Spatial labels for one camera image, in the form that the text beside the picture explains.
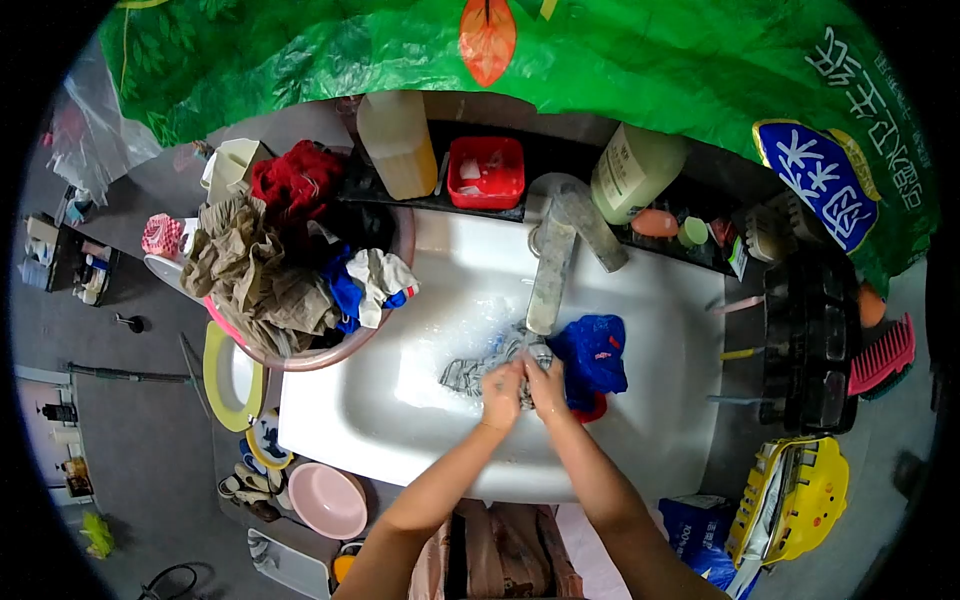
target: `orange soap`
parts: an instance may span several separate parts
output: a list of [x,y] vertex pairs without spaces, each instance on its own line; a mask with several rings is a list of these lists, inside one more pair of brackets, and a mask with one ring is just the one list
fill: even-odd
[[649,235],[650,237],[673,237],[677,235],[680,229],[677,226],[677,218],[665,210],[656,208],[644,208],[634,220],[630,222],[630,227],[640,235]]
[[860,284],[856,303],[860,307],[860,324],[864,327],[873,327],[878,324],[883,319],[883,313],[887,311],[887,303],[876,292],[874,286],[866,281]]

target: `orange leaf print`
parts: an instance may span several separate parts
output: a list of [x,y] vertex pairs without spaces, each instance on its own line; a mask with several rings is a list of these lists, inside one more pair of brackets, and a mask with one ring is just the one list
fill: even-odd
[[507,0],[467,0],[460,16],[460,56],[483,87],[500,79],[514,57],[516,23]]

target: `green plastic bag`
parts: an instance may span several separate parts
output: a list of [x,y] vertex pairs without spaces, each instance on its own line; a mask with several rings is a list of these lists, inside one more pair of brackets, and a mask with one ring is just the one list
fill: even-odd
[[164,146],[311,100],[486,89],[764,161],[884,295],[938,225],[919,121],[840,0],[142,0],[99,38]]

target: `red plastic container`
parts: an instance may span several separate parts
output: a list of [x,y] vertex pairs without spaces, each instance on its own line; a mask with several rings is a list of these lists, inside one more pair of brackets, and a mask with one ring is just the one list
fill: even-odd
[[[460,167],[476,160],[478,179],[463,179]],[[509,210],[523,193],[523,147],[511,137],[458,137],[450,144],[446,189],[458,208]],[[463,188],[475,188],[469,193]]]

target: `white bin lid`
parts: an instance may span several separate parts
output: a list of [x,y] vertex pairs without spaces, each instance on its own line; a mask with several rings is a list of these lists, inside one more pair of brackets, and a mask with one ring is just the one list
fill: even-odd
[[160,278],[161,281],[174,288],[184,296],[187,296],[192,301],[198,304],[204,303],[203,300],[190,296],[186,293],[186,290],[180,287],[180,274],[183,273],[182,265],[177,264],[169,258],[157,256],[156,254],[144,255],[143,262],[147,265],[147,268],[153,272],[154,275]]

